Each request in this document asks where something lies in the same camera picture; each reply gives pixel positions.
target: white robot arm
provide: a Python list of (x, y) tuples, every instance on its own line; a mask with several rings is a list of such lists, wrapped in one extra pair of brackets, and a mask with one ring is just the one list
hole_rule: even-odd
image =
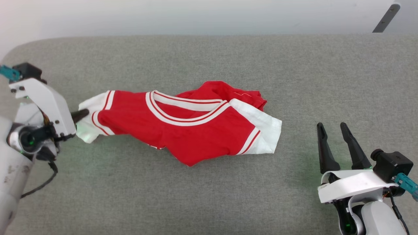
[[(352, 158), (352, 170), (340, 170), (327, 143), (322, 123), (317, 125), (321, 186), (318, 195), (321, 203), (333, 204), (339, 216), (342, 235), (402, 235), (408, 228), (395, 206), (393, 197), (405, 190), (418, 200), (418, 185), (407, 175), (413, 163), (399, 152), (385, 153), (375, 150), (372, 165), (345, 123), (341, 131)], [(393, 210), (383, 202), (390, 197)]]
[[(0, 116), (0, 234), (16, 215), (19, 200), (41, 189), (57, 174), (54, 164), (59, 142), (76, 134), (75, 123), (87, 110), (70, 113), (65, 99), (40, 78), (42, 71), (28, 63), (10, 69), (0, 66), (21, 103), (14, 122)], [(53, 176), (38, 188), (23, 194), (35, 159), (49, 161)]]

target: black cable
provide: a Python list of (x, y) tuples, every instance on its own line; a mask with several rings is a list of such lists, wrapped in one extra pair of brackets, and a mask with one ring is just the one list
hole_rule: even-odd
[(51, 167), (51, 169), (54, 171), (54, 173), (52, 174), (52, 176), (47, 180), (47, 181), (45, 181), (45, 183), (43, 183), (43, 184), (41, 184), (39, 187), (36, 187), (36, 188), (34, 188), (34, 189), (32, 189), (31, 191), (29, 191), (29, 192), (27, 192), (27, 193), (24, 193), (20, 198), (22, 199), (22, 198), (24, 198), (24, 197), (26, 197), (26, 196), (29, 196), (29, 195), (31, 195), (31, 194), (33, 194), (34, 192), (36, 192), (36, 191), (38, 191), (38, 190), (40, 190), (40, 189), (42, 189), (43, 187), (45, 187), (47, 184), (49, 184), (49, 183), (51, 183), (51, 181), (55, 178), (55, 176), (56, 176), (56, 174), (58, 173), (58, 167), (56, 167), (56, 165), (55, 165), (55, 163), (54, 163), (54, 160), (53, 159), (49, 159), (49, 163), (48, 163), (48, 165)]
[(395, 200), (393, 199), (393, 194), (392, 192), (389, 190), (389, 196), (390, 196), (390, 201), (392, 202), (392, 209), (393, 212), (395, 213), (396, 217), (398, 218), (398, 220), (400, 220), (403, 224), (403, 227), (405, 228), (406, 234), (409, 235), (409, 230), (408, 227), (406, 226), (405, 221), (402, 218), (402, 215), (400, 214), (398, 207), (395, 205)]

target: white stripe trim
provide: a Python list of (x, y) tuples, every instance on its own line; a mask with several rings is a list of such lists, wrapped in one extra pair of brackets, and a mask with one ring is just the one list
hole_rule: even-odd
[(252, 130), (252, 132), (250, 133), (250, 135), (248, 136), (248, 138), (247, 138), (247, 140), (245, 141), (245, 143), (244, 143), (244, 145), (243, 145), (243, 147), (242, 147), (242, 149), (236, 154), (236, 155), (240, 155), (240, 154), (242, 154), (247, 148), (248, 148), (248, 146), (250, 145), (250, 143), (251, 143), (251, 141), (254, 139), (254, 136), (258, 133), (258, 131), (259, 131), (259, 129), (257, 128), (257, 127), (254, 127), (254, 130)]
[(181, 118), (175, 118), (175, 117), (171, 117), (171, 116), (169, 116), (169, 115), (167, 115), (166, 113), (164, 113), (162, 110), (160, 110), (160, 112), (161, 113), (163, 113), (164, 115), (167, 115), (167, 117), (169, 117), (169, 118), (172, 118), (172, 119), (175, 119), (175, 120), (187, 120), (187, 121), (193, 121), (193, 120), (198, 120), (198, 119), (201, 119), (201, 118), (203, 118), (204, 117), (204, 119), (203, 120), (200, 120), (200, 121), (195, 121), (195, 122), (178, 122), (178, 121), (173, 121), (173, 120), (170, 120), (170, 119), (167, 119), (166, 117), (164, 117), (164, 116), (162, 116), (154, 107), (153, 107), (153, 105), (152, 105), (152, 100), (150, 99), (150, 92), (147, 92), (146, 94), (146, 99), (145, 99), (145, 101), (146, 101), (146, 103), (147, 103), (147, 106), (148, 106), (148, 108), (150, 109), (150, 111), (158, 118), (158, 119), (160, 119), (161, 121), (163, 121), (163, 122), (165, 122), (165, 123), (168, 123), (168, 124), (172, 124), (172, 125), (177, 125), (177, 126), (194, 126), (194, 125), (200, 125), (200, 124), (203, 124), (203, 123), (207, 123), (207, 122), (209, 122), (210, 120), (212, 120), (212, 119), (214, 119), (214, 118), (216, 118), (219, 114), (221, 114), (223, 111), (225, 111), (227, 108), (229, 108), (230, 107), (230, 105), (229, 105), (229, 103), (228, 102), (226, 102), (226, 101), (224, 101), (224, 102), (222, 102), (222, 103), (220, 103), (220, 104), (218, 104), (217, 105), (217, 108), (219, 107), (219, 106), (221, 106), (221, 105), (223, 105), (220, 109), (218, 109), (216, 112), (215, 112), (215, 110), (217, 109), (217, 108), (215, 108), (214, 110), (212, 110), (212, 112), (210, 112), (210, 113), (208, 113), (208, 114), (205, 114), (204, 116), (200, 116), (200, 117), (197, 117), (197, 118), (191, 118), (191, 119), (181, 119)]
[(107, 105), (106, 107), (104, 107), (104, 110), (109, 110), (112, 107), (114, 96), (115, 96), (115, 91), (110, 91), (109, 99), (107, 100)]
[(183, 101), (191, 101), (191, 102), (198, 102), (198, 103), (200, 103), (200, 102), (222, 102), (223, 100), (221, 100), (221, 99), (213, 99), (213, 100), (193, 100), (193, 99), (186, 99), (186, 98), (180, 98), (180, 97), (176, 97), (176, 96), (171, 96), (171, 95), (166, 95), (166, 94), (164, 94), (164, 93), (162, 93), (162, 92), (159, 92), (159, 91), (157, 91), (157, 90), (155, 90), (154, 91), (155, 92), (155, 94), (156, 95), (163, 95), (163, 96), (167, 96), (167, 97), (169, 97), (169, 98), (171, 98), (171, 99), (174, 99), (174, 100), (183, 100)]
[(173, 105), (173, 106), (177, 106), (177, 107), (180, 107), (180, 108), (183, 108), (183, 109), (188, 109), (188, 110), (193, 110), (193, 111), (200, 111), (200, 112), (212, 111), (214, 108), (216, 108), (219, 105), (219, 103), (222, 102), (222, 100), (216, 100), (216, 101), (213, 101), (213, 102), (216, 102), (216, 103), (213, 103), (213, 104), (205, 104), (205, 103), (196, 104), (196, 103), (183, 102), (183, 101), (178, 101), (178, 100), (165, 98), (165, 97), (160, 96), (157, 93), (154, 93), (153, 100), (161, 102), (161, 103), (166, 104), (166, 105)]
[[(211, 111), (209, 113), (205, 114), (205, 115), (200, 116), (200, 117), (195, 117), (195, 118), (172, 117), (172, 116), (168, 115), (167, 113), (165, 113), (163, 110), (161, 110), (161, 108), (157, 105), (157, 103), (154, 100), (154, 92), (155, 91), (147, 92), (145, 94), (146, 95), (145, 100), (146, 100), (148, 108), (158, 119), (160, 119), (161, 121), (163, 121), (165, 123), (169, 123), (169, 124), (172, 124), (172, 125), (194, 126), (194, 125), (200, 125), (200, 124), (203, 124), (203, 123), (207, 123), (210, 120), (217, 117), (223, 111), (225, 111), (228, 107), (230, 107), (229, 103), (226, 100), (224, 100), (224, 101), (222, 101), (218, 104), (210, 104), (210, 105), (212, 105), (212, 109), (210, 109)], [(186, 105), (191, 104), (191, 103), (185, 103), (185, 102), (182, 102), (182, 101), (170, 100), (170, 103), (173, 103), (173, 102), (176, 103), (176, 104), (178, 104), (178, 103), (184, 103)], [(205, 105), (207, 107), (207, 104), (191, 104), (191, 105)]]

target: white wall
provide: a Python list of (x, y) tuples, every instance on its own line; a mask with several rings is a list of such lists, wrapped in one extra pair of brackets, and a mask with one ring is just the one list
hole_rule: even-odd
[(0, 0), (0, 59), (17, 45), (64, 36), (369, 33), (392, 2)]

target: teal connector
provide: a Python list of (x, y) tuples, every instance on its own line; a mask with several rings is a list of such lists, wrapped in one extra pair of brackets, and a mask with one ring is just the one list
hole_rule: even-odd
[(12, 68), (9, 68), (9, 67), (4, 66), (4, 65), (0, 66), (0, 74), (5, 76), (7, 79), (9, 79), (10, 81), (13, 81), (13, 82), (17, 82), (20, 79), (20, 72), (19, 71), (15, 70), (15, 69), (12, 69)]
[(409, 192), (413, 199), (418, 202), (418, 184), (412, 181), (412, 179), (410, 179), (404, 173), (399, 173), (394, 181), (395, 183), (399, 184), (399, 187)]

